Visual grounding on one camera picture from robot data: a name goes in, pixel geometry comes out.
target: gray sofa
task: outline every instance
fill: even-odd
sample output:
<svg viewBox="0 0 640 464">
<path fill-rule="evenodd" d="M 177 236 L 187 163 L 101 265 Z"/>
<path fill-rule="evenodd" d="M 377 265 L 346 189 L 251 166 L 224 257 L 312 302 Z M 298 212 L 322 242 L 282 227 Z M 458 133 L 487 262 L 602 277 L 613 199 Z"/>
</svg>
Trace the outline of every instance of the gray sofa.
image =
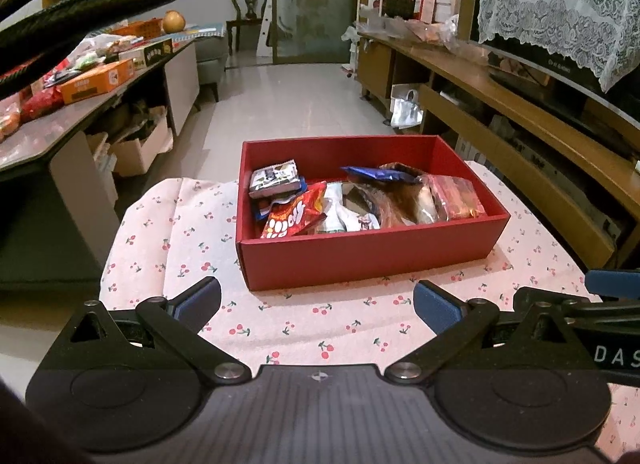
<svg viewBox="0 0 640 464">
<path fill-rule="evenodd" d="M 210 85 L 218 101 L 218 82 L 222 78 L 222 73 L 225 72 L 228 56 L 226 40 L 224 37 L 198 38 L 195 46 L 198 82 L 200 85 Z"/>
</svg>

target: glass door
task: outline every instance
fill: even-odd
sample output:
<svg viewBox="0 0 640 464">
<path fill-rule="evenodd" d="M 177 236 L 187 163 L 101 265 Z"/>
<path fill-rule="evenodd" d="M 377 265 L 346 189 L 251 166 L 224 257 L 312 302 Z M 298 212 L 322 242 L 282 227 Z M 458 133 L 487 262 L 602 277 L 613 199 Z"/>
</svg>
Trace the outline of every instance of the glass door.
<svg viewBox="0 0 640 464">
<path fill-rule="evenodd" d="M 272 0 L 273 63 L 349 61 L 340 36 L 353 24 L 356 0 Z"/>
</svg>

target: white lace cover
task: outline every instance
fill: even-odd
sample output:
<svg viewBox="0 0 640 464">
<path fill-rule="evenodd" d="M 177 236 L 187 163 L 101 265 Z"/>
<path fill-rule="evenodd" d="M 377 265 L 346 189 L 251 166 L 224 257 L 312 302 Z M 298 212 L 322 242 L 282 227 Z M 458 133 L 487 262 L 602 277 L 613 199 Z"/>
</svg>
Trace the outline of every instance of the white lace cover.
<svg viewBox="0 0 640 464">
<path fill-rule="evenodd" d="M 495 35 L 568 56 L 602 90 L 640 64 L 640 0 L 480 0 L 480 42 Z"/>
</svg>

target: wooden tv stand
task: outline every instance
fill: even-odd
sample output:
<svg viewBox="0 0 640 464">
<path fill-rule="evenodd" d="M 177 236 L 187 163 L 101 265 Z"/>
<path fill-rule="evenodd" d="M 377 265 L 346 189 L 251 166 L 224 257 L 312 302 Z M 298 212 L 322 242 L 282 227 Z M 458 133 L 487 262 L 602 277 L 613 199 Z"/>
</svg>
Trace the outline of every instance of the wooden tv stand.
<svg viewBox="0 0 640 464">
<path fill-rule="evenodd" d="M 621 267 L 640 243 L 640 174 L 623 159 L 571 125 L 514 94 L 489 77 L 486 67 L 450 54 L 444 48 L 409 46 L 361 34 L 357 77 L 364 96 L 387 104 L 394 83 L 420 83 L 420 106 L 425 112 L 422 134 L 441 134 L 451 128 L 485 155 L 542 213 L 587 268 Z M 443 81 L 470 95 L 538 137 L 590 175 L 619 202 L 635 221 L 627 235 L 614 242 L 541 170 L 522 157 L 488 126 L 440 95 Z M 620 118 L 609 123 L 628 137 L 637 129 Z"/>
</svg>

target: orange basket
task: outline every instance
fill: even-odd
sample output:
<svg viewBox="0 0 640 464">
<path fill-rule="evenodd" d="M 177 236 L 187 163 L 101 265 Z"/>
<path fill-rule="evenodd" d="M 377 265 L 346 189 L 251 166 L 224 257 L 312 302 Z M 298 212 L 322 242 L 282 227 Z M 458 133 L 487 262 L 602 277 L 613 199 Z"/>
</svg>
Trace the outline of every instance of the orange basket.
<svg viewBox="0 0 640 464">
<path fill-rule="evenodd" d="M 121 37 L 135 35 L 137 37 L 144 37 L 145 40 L 158 38 L 162 34 L 162 19 L 133 22 L 128 26 L 113 30 L 112 33 L 120 35 Z"/>
</svg>

